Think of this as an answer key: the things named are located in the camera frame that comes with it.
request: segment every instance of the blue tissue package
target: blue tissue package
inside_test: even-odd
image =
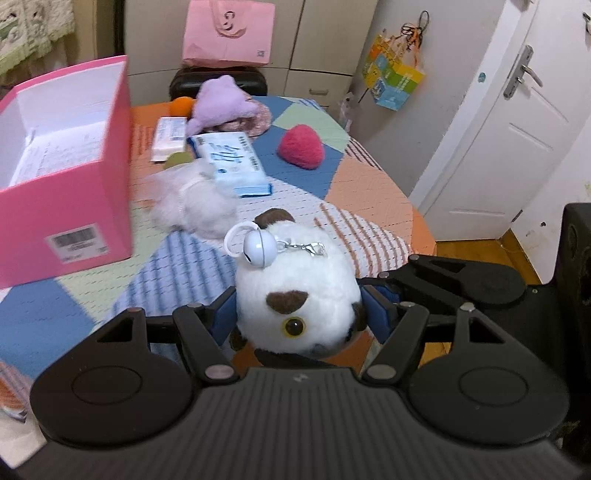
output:
[[[217,184],[231,188],[239,197],[273,193],[261,160],[243,132],[214,132],[189,138],[195,155],[213,166]]]

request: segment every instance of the white plush toy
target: white plush toy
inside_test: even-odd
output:
[[[232,252],[243,228],[243,251]],[[352,265],[321,229],[271,209],[230,230],[225,247],[237,263],[239,333],[254,348],[325,358],[365,329]]]

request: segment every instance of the orange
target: orange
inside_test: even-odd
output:
[[[170,116],[184,116],[189,118],[193,110],[195,99],[191,97],[178,97],[170,102]]]

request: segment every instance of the open cardboard box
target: open cardboard box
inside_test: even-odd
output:
[[[57,70],[0,101],[0,288],[131,256],[126,57]]]

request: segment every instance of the purple plush toy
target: purple plush toy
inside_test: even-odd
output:
[[[224,75],[203,82],[193,105],[193,116],[187,124],[187,136],[197,135],[204,128],[251,118],[258,112],[255,102],[249,102],[234,78]]]

